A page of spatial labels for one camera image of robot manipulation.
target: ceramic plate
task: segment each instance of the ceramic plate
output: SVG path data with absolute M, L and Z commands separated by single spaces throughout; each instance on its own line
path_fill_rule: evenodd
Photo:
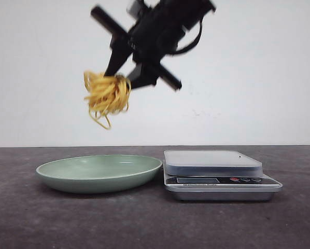
M 142 185 L 154 178 L 162 161 L 135 155 L 99 155 L 48 162 L 36 169 L 49 187 L 72 193 L 105 193 Z

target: gray table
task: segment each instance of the gray table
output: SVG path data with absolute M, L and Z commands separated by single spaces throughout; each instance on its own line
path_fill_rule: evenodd
M 270 202 L 179 202 L 153 181 L 126 191 L 52 190 L 35 169 L 83 155 L 230 149 L 282 182 Z M 310 248 L 310 146 L 0 148 L 0 248 Z

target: black strap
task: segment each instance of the black strap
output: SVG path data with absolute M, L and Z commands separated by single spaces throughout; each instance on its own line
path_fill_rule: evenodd
M 174 56 L 176 54 L 186 53 L 187 51 L 189 51 L 192 48 L 194 48 L 199 43 L 199 41 L 200 41 L 200 37 L 201 37 L 201 33 L 202 33 L 202 19 L 200 19 L 199 23 L 200 23 L 199 33 L 198 33 L 197 37 L 194 39 L 194 41 L 192 41 L 186 47 L 183 47 L 183 48 L 181 48 L 179 50 L 176 50 L 176 51 L 173 51 L 173 52 L 169 52 L 167 54 L 171 54 L 172 56 Z

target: scale button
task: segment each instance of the scale button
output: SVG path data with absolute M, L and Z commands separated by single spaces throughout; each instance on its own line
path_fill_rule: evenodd
M 248 179 L 248 178 L 240 178 L 240 180 L 242 180 L 242 181 L 244 181 L 244 182 L 249 182 L 250 181 L 250 179 Z
M 252 178 L 252 180 L 253 180 L 254 182 L 260 182 L 260 181 L 261 181 L 261 178 L 254 177 L 254 178 Z

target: white backdrop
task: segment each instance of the white backdrop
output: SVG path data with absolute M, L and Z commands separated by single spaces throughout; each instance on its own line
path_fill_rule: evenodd
M 94 123 L 83 71 L 103 71 L 111 50 L 90 10 L 128 29 L 129 2 L 0 0 L 0 147 L 310 144 L 310 0 L 214 0 L 199 45 L 162 61 L 182 89 L 158 80 L 110 131 Z

